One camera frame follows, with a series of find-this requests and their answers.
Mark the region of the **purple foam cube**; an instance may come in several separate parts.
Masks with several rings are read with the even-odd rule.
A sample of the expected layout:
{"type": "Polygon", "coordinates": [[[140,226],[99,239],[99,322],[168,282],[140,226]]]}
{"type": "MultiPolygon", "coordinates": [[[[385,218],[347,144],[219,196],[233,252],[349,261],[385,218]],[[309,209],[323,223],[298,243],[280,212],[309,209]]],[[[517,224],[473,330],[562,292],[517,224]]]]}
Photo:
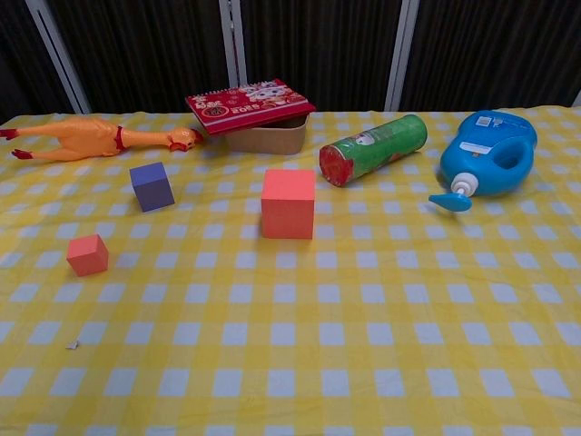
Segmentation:
{"type": "Polygon", "coordinates": [[[161,162],[129,170],[131,184],[143,212],[174,204],[172,187],[161,162]]]}

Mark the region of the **small red foam cube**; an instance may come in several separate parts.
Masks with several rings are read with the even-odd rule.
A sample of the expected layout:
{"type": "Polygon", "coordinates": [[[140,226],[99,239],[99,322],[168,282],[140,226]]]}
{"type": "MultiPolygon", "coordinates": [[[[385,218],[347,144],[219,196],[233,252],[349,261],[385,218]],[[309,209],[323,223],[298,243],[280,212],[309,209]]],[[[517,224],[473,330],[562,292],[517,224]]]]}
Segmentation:
{"type": "Polygon", "coordinates": [[[99,234],[72,239],[66,260],[77,276],[101,273],[108,269],[109,252],[99,234]]]}

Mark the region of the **large red foam cube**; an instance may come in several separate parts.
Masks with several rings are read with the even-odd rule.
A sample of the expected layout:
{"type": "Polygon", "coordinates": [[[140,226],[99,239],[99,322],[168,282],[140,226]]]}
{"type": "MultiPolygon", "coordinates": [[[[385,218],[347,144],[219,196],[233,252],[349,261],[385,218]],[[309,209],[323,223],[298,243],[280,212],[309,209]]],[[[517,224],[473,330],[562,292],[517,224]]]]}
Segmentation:
{"type": "Polygon", "coordinates": [[[313,170],[267,170],[261,193],[262,236],[269,239],[311,239],[314,206],[313,170]]]}

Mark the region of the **brown cardboard oval box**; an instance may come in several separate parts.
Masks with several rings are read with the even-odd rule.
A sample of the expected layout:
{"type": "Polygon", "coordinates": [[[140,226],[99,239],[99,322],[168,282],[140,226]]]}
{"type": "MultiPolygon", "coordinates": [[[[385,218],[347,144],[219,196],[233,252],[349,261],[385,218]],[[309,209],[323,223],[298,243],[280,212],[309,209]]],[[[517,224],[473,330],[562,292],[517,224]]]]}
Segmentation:
{"type": "Polygon", "coordinates": [[[251,154],[298,154],[305,142],[308,115],[225,135],[230,150],[251,154]]]}

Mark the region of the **yellow checked tablecloth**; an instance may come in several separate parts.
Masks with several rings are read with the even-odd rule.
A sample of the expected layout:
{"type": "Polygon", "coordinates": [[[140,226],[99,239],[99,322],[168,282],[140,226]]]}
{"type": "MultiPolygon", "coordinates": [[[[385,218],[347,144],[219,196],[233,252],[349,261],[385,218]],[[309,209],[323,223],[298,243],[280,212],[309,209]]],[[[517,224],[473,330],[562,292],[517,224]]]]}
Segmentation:
{"type": "Polygon", "coordinates": [[[310,240],[261,236],[265,172],[392,114],[314,114],[294,156],[0,139],[0,436],[581,436],[581,108],[522,115],[516,192],[430,203],[463,114],[427,113],[420,152],[318,180],[310,240]],[[157,162],[174,204],[143,212],[129,170],[157,162]],[[96,233],[108,269],[77,276],[96,233]]]}

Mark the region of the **green chips can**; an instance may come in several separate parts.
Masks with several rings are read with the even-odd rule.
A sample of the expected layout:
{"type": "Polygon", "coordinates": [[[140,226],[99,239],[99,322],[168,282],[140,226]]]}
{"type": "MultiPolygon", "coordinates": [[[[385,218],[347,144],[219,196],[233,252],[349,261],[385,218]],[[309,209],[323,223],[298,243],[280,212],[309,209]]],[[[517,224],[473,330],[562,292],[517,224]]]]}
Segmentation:
{"type": "Polygon", "coordinates": [[[343,187],[382,166],[415,153],[428,139],[425,123],[414,114],[344,137],[320,148],[323,177],[343,187]]]}

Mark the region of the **red desk calendar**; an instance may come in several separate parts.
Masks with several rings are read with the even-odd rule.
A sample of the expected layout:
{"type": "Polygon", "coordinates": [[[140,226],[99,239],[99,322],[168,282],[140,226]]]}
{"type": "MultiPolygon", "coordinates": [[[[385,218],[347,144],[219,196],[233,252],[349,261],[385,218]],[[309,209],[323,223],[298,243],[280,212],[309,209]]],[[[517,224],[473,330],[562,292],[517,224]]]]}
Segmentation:
{"type": "Polygon", "coordinates": [[[221,135],[308,115],[315,106],[280,79],[186,97],[208,135],[221,135]]]}

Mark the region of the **blue pump detergent bottle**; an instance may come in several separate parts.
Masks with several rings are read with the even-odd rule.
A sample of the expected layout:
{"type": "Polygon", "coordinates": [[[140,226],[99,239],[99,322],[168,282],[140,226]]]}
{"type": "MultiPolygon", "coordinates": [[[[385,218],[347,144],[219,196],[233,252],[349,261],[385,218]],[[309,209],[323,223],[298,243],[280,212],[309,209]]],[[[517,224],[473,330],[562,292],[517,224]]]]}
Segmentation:
{"type": "Polygon", "coordinates": [[[523,117],[483,110],[468,116],[441,155],[439,174],[448,185],[428,200],[451,212],[465,212],[474,196],[515,191],[530,174],[537,132],[523,117]]]}

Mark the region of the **yellow rubber chicken toy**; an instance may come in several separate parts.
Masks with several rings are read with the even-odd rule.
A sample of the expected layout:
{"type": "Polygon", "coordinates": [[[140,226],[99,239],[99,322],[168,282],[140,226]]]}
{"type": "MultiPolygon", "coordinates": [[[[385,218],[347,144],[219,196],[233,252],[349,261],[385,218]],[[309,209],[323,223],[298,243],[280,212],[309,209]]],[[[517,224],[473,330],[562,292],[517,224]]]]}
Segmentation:
{"type": "Polygon", "coordinates": [[[149,146],[165,147],[171,152],[186,152],[203,141],[202,134],[189,127],[163,132],[141,132],[87,117],[72,117],[33,127],[0,129],[0,138],[7,141],[24,136],[50,136],[58,141],[59,146],[46,152],[14,149],[12,156],[19,160],[55,162],[112,157],[131,148],[149,146]]]}

